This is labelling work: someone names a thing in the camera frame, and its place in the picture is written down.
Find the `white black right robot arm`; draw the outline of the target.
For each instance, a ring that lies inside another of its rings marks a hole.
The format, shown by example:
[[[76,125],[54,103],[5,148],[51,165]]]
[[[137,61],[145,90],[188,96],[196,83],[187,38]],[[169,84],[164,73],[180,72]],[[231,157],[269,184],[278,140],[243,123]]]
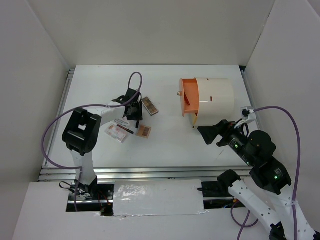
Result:
[[[276,145],[271,137],[261,130],[244,135],[236,125],[236,122],[222,120],[216,125],[197,129],[207,145],[221,136],[216,145],[230,147],[251,168],[252,180],[269,197],[274,208],[268,207],[231,169],[217,178],[218,192],[238,199],[261,222],[271,240],[318,240],[319,232],[309,225],[294,200],[287,169],[273,156]]]

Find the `dark red lip tube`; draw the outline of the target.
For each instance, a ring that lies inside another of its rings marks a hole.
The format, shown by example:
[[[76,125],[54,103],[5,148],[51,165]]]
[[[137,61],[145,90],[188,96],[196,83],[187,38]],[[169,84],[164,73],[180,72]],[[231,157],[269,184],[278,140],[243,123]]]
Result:
[[[139,120],[137,120],[137,122],[136,122],[136,126],[135,126],[135,128],[136,128],[136,129],[138,129],[139,124],[140,124],[140,121],[139,121]]]

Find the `orange top drawer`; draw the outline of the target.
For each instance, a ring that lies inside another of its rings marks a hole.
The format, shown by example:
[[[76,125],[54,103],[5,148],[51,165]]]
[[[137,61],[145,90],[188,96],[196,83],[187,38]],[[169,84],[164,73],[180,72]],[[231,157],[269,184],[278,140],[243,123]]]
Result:
[[[190,106],[185,104],[184,92],[188,97]],[[182,116],[185,114],[194,114],[199,111],[199,89],[196,78],[181,78],[179,80],[179,91],[177,94],[180,97]]]

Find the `cream cylindrical drawer organizer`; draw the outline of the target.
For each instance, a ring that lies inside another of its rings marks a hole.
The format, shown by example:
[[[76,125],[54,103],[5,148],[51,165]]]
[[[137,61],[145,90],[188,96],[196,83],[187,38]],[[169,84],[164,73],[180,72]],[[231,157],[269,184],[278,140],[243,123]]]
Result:
[[[227,78],[196,78],[199,92],[196,127],[213,126],[232,116],[235,96],[232,81]]]

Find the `orange drawer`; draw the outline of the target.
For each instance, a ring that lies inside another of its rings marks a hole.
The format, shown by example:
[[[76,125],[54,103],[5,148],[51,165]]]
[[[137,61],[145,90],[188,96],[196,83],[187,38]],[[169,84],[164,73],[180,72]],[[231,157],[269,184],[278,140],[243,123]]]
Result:
[[[193,126],[193,127],[197,126],[197,124],[198,124],[198,119],[199,119],[198,113],[193,113],[193,114],[191,114],[191,123],[192,123],[192,126]]]
[[[185,104],[184,92],[188,97],[190,106]],[[182,116],[185,114],[194,114],[199,111],[199,89],[196,78],[181,78],[179,80],[179,91],[177,94],[180,97]]]

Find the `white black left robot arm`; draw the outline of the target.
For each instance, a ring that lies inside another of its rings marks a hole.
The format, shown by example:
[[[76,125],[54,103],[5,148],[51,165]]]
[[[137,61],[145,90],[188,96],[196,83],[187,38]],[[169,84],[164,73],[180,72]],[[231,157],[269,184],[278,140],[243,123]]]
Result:
[[[98,177],[93,167],[92,151],[98,142],[100,127],[114,120],[126,118],[140,122],[143,119],[142,94],[129,88],[125,95],[113,99],[108,106],[92,109],[77,107],[62,134],[73,158],[75,184],[86,199],[91,200],[98,194]]]

